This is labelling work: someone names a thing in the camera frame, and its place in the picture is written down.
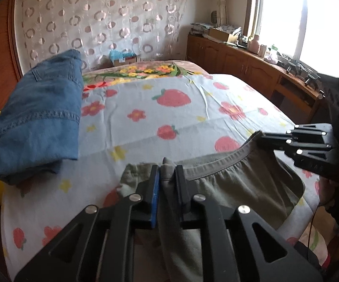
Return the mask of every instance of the elastic waistband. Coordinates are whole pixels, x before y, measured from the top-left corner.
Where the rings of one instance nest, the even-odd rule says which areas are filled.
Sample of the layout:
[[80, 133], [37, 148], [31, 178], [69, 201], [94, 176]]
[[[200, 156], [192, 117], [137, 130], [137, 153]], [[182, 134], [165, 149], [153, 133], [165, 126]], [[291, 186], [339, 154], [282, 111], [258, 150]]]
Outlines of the elastic waistband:
[[237, 150], [230, 153], [225, 153], [225, 157], [220, 158], [223, 154], [215, 154], [209, 156], [203, 156], [198, 158], [202, 162], [202, 159], [209, 159], [208, 163], [200, 164], [197, 166], [186, 167], [186, 164], [194, 163], [194, 159], [178, 162], [178, 165], [184, 165], [184, 176], [187, 180], [195, 180], [203, 178], [215, 173], [218, 173], [246, 158], [254, 149], [257, 148], [256, 140], [262, 136], [262, 132], [255, 132], [250, 138]]

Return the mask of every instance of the window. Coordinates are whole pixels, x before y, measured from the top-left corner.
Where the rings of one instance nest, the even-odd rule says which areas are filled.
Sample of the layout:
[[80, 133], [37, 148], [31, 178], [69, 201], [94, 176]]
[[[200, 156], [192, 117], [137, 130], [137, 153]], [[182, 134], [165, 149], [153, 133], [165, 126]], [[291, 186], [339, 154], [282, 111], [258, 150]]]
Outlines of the window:
[[261, 44], [339, 74], [339, 0], [263, 0], [258, 16]]

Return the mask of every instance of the window pane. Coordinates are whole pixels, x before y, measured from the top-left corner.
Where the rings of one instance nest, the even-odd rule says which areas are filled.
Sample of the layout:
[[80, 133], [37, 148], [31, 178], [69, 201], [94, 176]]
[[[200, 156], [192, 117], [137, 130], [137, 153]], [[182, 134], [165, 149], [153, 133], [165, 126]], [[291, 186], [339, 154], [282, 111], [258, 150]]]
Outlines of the window pane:
[[263, 0], [260, 43], [275, 44], [293, 56], [299, 36], [303, 0]]
[[308, 0], [300, 60], [318, 72], [339, 74], [339, 0]]

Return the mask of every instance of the blue denim jeans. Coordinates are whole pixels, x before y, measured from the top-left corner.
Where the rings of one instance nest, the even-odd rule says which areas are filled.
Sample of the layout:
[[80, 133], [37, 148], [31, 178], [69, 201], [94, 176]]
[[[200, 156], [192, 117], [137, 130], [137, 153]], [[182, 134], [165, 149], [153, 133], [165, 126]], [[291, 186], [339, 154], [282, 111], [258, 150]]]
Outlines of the blue denim jeans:
[[18, 82], [0, 114], [0, 180], [17, 184], [42, 171], [57, 173], [78, 158], [84, 81], [82, 60], [68, 50]]

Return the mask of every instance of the bed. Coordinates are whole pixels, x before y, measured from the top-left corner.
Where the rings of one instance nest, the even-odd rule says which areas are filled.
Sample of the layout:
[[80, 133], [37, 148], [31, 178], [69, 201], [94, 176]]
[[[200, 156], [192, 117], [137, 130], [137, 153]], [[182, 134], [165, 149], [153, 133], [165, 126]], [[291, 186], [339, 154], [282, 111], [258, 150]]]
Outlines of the bed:
[[[180, 161], [231, 151], [257, 130], [285, 132], [294, 126], [243, 81], [210, 75], [190, 62], [137, 63], [85, 74], [84, 81], [79, 160], [65, 161], [58, 175], [5, 188], [1, 234], [12, 280], [85, 206], [117, 201], [116, 186], [128, 163], [160, 164], [163, 157]], [[294, 167], [283, 152], [275, 154], [305, 184], [303, 197], [278, 232], [291, 243], [306, 242], [304, 231], [319, 203], [318, 176]], [[311, 248], [320, 264], [327, 258], [322, 241], [313, 231]], [[168, 279], [139, 240], [135, 258], [135, 281]]]

